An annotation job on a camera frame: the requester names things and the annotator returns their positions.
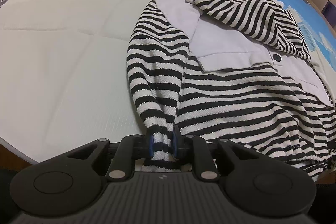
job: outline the mattress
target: mattress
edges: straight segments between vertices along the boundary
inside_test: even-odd
[[[7,0],[0,9],[0,137],[30,162],[98,138],[144,134],[126,77],[132,30],[150,0]],[[304,0],[290,9],[336,90],[336,39]]]

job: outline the striped sweater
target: striped sweater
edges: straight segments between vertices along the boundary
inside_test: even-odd
[[[314,69],[293,16],[277,3],[193,0],[193,5],[267,47],[306,60]],[[154,155],[142,170],[180,169],[181,163],[171,156],[174,124],[182,135],[230,139],[301,168],[314,180],[331,167],[336,157],[333,106],[305,92],[294,79],[281,77],[270,63],[204,72],[189,50],[189,40],[155,0],[132,33],[127,52],[130,90],[147,134],[153,136]]]

